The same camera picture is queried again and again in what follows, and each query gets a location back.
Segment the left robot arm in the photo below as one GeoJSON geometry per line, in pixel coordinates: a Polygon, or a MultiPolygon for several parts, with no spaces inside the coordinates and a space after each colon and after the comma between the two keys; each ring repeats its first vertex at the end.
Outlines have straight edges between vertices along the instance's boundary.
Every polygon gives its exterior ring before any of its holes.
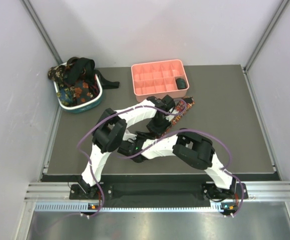
{"type": "Polygon", "coordinates": [[[81,193],[93,198],[102,189],[99,185],[102,170],[112,152],[143,161],[142,146],[147,140],[162,137],[179,113],[176,103],[166,95],[162,99],[150,96],[139,104],[122,110],[106,109],[96,125],[77,144],[87,158],[87,166],[77,181],[81,193]]]}

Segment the pink compartment tray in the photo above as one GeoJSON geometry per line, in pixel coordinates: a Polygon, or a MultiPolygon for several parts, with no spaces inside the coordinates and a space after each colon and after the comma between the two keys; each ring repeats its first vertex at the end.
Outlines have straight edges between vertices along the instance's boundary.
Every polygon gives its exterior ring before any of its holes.
{"type": "Polygon", "coordinates": [[[182,98],[189,89],[184,65],[179,59],[137,63],[131,66],[131,75],[134,95],[138,102],[150,96],[159,99],[166,95],[174,99],[182,98]],[[185,79],[186,89],[177,89],[177,78],[185,79]]]}

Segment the red multicolour checked tie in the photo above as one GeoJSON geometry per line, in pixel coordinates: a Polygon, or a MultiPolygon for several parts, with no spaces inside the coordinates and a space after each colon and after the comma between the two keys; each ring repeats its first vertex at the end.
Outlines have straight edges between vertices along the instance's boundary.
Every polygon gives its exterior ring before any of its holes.
{"type": "Polygon", "coordinates": [[[165,119],[169,122],[169,126],[161,136],[166,135],[194,105],[195,102],[192,96],[183,97],[172,109],[171,113],[173,115],[167,115],[165,117],[165,119]]]}

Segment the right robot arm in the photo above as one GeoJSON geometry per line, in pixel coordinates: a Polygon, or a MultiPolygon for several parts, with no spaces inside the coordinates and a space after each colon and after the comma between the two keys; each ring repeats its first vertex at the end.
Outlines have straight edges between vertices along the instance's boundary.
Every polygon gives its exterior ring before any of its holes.
{"type": "Polygon", "coordinates": [[[235,198],[236,180],[225,172],[225,167],[218,159],[213,142],[195,132],[182,129],[176,135],[148,139],[139,133],[135,139],[121,142],[118,153],[136,163],[158,157],[178,157],[190,167],[205,171],[214,184],[203,186],[205,196],[215,202],[235,198]]]}

